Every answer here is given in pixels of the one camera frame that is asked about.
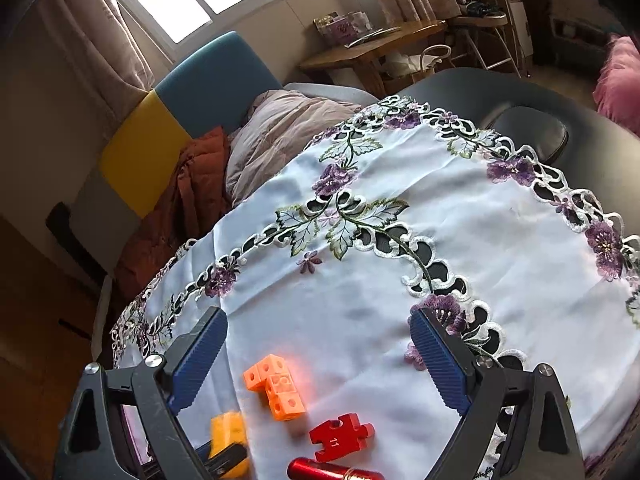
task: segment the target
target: white tablecloth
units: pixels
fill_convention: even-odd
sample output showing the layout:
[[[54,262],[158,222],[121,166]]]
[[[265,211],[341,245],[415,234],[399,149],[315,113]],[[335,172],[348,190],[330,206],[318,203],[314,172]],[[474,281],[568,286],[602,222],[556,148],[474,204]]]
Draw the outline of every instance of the white tablecloth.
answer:
[[[210,439],[212,416],[239,406],[254,476],[276,480],[318,450],[308,430],[356,412],[376,436],[340,463],[421,480],[458,423],[428,372],[404,359],[410,307],[431,294],[427,270],[468,322],[484,310],[485,351],[555,368],[583,455],[603,453],[640,391],[638,238],[530,148],[444,110],[387,98],[323,137],[125,311],[118,365],[163,351],[219,304],[226,349],[178,416],[194,446]],[[390,228],[389,246],[380,240]],[[275,422],[245,389],[242,372],[270,353],[287,360],[303,418]],[[493,450],[499,441],[497,432]],[[482,468],[495,459],[490,449]]]

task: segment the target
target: pink blanket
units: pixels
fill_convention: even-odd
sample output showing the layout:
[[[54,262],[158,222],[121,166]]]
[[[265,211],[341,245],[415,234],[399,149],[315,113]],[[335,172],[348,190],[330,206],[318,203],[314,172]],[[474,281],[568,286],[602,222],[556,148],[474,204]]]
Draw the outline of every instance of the pink blanket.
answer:
[[[593,98],[599,114],[640,137],[640,53],[630,37],[612,40]]]

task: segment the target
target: wooden table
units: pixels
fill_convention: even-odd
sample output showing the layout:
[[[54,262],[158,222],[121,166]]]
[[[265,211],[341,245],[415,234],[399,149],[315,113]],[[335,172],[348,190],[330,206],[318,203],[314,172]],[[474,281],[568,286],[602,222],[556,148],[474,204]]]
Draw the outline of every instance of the wooden table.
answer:
[[[378,58],[446,30],[447,22],[423,20],[403,23],[400,27],[400,30],[378,40],[367,41],[351,48],[337,46],[321,52],[303,61],[300,70],[311,79],[317,80],[318,72],[335,68],[353,68],[367,92],[382,99],[386,92],[377,67]]]

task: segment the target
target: metal screw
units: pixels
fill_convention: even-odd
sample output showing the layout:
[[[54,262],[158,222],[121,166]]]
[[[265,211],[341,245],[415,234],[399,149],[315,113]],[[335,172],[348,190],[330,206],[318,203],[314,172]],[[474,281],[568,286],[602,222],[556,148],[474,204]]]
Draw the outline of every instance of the metal screw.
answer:
[[[494,360],[487,355],[479,355],[476,357],[476,364],[481,368],[491,368],[494,365]]]
[[[551,377],[554,374],[554,369],[546,363],[539,364],[538,371],[545,377]]]
[[[162,356],[158,354],[151,354],[145,359],[145,365],[149,368],[156,368],[162,364]]]
[[[100,369],[100,365],[98,363],[89,363],[84,367],[84,373],[87,375],[97,374]]]

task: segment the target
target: red cylinder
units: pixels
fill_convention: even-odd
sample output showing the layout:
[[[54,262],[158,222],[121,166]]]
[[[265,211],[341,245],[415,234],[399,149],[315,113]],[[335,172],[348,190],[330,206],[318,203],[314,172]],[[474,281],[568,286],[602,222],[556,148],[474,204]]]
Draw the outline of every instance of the red cylinder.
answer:
[[[291,480],[385,480],[380,474],[335,464],[315,462],[308,458],[295,458],[287,468]]]

